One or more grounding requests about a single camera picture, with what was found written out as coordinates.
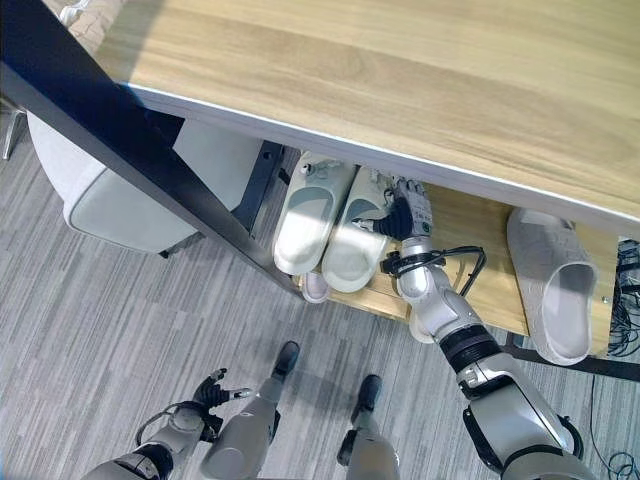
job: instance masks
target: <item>black cable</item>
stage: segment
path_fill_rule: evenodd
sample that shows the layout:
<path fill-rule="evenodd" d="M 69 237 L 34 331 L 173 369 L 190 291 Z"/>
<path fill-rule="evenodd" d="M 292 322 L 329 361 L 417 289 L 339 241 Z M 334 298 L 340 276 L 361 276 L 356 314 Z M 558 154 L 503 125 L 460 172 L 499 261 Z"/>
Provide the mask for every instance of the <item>black cable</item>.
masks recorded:
<path fill-rule="evenodd" d="M 640 300 L 638 294 L 629 290 L 631 286 L 626 272 L 640 265 L 640 247 L 634 240 L 626 240 L 618 246 L 618 266 L 613 293 L 610 342 L 608 353 L 612 357 L 628 357 L 640 350 Z M 635 306 L 628 306 L 632 300 Z"/>
<path fill-rule="evenodd" d="M 154 416 L 152 416 L 149 420 L 147 420 L 146 422 L 144 422 L 142 424 L 142 426 L 138 429 L 138 431 L 136 432 L 136 446 L 139 447 L 140 445 L 142 445 L 142 434 L 144 433 L 145 429 L 151 425 L 152 423 L 154 423 L 155 421 L 159 420 L 160 418 L 164 417 L 165 415 L 171 415 L 170 410 L 172 408 L 178 407 L 180 406 L 182 403 L 184 402 L 178 402 L 178 403 L 172 403 L 171 405 L 169 405 L 167 408 L 165 408 L 163 411 L 156 413 Z"/>
<path fill-rule="evenodd" d="M 595 389 L 596 376 L 593 375 L 591 377 L 591 401 L 589 403 L 589 434 L 591 435 L 591 443 L 593 443 L 593 448 L 598 455 L 598 458 L 604 465 L 604 468 L 607 470 L 607 477 L 609 480 L 622 480 L 622 479 L 630 479 L 635 478 L 636 480 L 640 480 L 640 470 L 638 470 L 638 465 L 636 463 L 636 459 L 629 452 L 619 451 L 613 453 L 609 457 L 609 461 L 605 462 L 604 457 L 598 450 L 598 446 L 596 445 L 596 440 L 593 435 L 593 391 Z M 622 459 L 622 464 L 618 467 L 615 466 L 616 462 L 619 462 Z"/>
<path fill-rule="evenodd" d="M 484 253 L 484 249 L 482 247 L 464 245 L 462 247 L 450 248 L 448 250 L 432 250 L 431 252 L 429 252 L 430 258 L 428 260 L 418 261 L 407 267 L 394 267 L 393 265 L 390 265 L 388 273 L 391 273 L 396 278 L 399 278 L 405 273 L 415 270 L 416 268 L 425 267 L 427 265 L 441 262 L 445 257 L 466 255 L 470 253 L 475 253 L 478 256 L 478 259 L 476 260 L 476 264 L 473 267 L 473 271 L 469 274 L 469 278 L 460 290 L 460 295 L 464 297 L 471 289 L 473 283 L 476 281 L 476 278 L 478 278 L 478 275 L 480 274 L 484 266 L 487 264 L 487 256 Z"/>

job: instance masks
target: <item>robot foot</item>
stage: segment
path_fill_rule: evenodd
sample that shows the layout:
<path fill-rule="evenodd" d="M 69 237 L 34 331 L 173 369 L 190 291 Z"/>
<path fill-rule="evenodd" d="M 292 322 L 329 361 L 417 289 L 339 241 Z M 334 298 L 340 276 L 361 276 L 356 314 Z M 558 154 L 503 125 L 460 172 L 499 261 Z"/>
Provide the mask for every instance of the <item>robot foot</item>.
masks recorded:
<path fill-rule="evenodd" d="M 295 367 L 298 361 L 298 355 L 300 354 L 300 345 L 296 342 L 289 340 L 280 349 L 276 363 L 273 366 L 271 377 L 284 382 L 287 375 L 291 373 L 293 367 Z"/>
<path fill-rule="evenodd" d="M 358 414 L 364 410 L 373 412 L 382 389 L 382 379 L 378 375 L 367 375 L 360 384 L 358 403 L 351 414 L 351 423 L 355 425 Z"/>

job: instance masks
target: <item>floor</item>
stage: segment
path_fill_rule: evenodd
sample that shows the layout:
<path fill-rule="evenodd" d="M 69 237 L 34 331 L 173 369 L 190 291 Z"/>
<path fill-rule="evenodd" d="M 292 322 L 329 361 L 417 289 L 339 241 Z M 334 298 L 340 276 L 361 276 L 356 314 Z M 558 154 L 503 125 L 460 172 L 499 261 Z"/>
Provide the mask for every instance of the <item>floor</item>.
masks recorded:
<path fill-rule="evenodd" d="M 227 387 L 256 387 L 287 339 L 301 344 L 302 357 L 281 402 L 265 477 L 344 478 L 335 455 L 359 382 L 375 372 L 384 380 L 376 416 L 404 480 L 496 478 L 464 430 L 465 400 L 443 356 L 415 342 L 406 326 L 337 304 L 306 304 L 209 239 L 165 260 L 75 233 L 61 210 L 25 135 L 0 163 L 6 479 L 81 478 L 130 450 L 146 418 L 190 397 L 212 370 L 229 367 Z M 277 208 L 264 221 L 276 216 Z M 523 366 L 577 424 L 586 463 L 604 478 L 588 434 L 591 376 Z M 241 408 L 233 402 L 218 414 L 228 419 Z M 594 420 L 605 456 L 640 454 L 640 384 L 598 377 Z M 200 478 L 204 451 L 174 478 Z"/>

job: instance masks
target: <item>slipper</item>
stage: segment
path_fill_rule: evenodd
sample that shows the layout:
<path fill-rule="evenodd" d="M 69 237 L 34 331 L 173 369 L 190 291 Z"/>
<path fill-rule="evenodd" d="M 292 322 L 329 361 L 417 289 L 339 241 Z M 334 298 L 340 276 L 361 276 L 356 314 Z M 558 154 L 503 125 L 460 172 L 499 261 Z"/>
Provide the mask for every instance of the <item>slipper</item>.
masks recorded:
<path fill-rule="evenodd" d="M 376 170 L 361 167 L 356 174 L 342 217 L 322 260 L 322 276 L 335 290 L 358 291 L 375 274 L 389 237 L 362 230 L 351 220 L 384 218 L 388 213 L 385 191 L 390 188 L 391 178 Z"/>
<path fill-rule="evenodd" d="M 573 226 L 516 208 L 507 241 L 536 350 L 558 365 L 583 360 L 591 347 L 591 296 L 598 270 Z"/>
<path fill-rule="evenodd" d="M 290 275 L 320 262 L 356 167 L 305 152 L 291 175 L 273 242 L 276 266 Z"/>

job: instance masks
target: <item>table top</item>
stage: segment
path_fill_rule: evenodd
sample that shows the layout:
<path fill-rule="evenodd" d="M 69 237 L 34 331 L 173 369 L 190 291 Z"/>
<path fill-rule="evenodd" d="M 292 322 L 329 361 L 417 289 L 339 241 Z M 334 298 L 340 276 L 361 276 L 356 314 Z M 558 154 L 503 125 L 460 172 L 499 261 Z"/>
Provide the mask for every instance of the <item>table top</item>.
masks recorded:
<path fill-rule="evenodd" d="M 487 264 L 467 295 L 473 309 L 489 325 L 528 335 L 507 245 L 506 226 L 512 207 L 433 185 L 428 191 L 433 208 L 434 247 L 481 245 L 487 254 Z M 576 233 L 598 267 L 598 282 L 591 302 L 591 352 L 604 354 L 609 344 L 617 237 L 585 225 L 576 225 Z M 391 245 L 389 250 L 397 248 L 397 245 Z M 445 272 L 456 290 L 466 282 L 475 260 L 474 255 L 447 259 Z M 409 320 L 411 307 L 397 294 L 391 277 L 379 269 L 363 290 L 355 293 L 332 291 L 330 298 L 377 315 Z"/>
<path fill-rule="evenodd" d="M 97 60 L 274 141 L 640 236 L 639 24 L 632 0 L 136 0 Z"/>

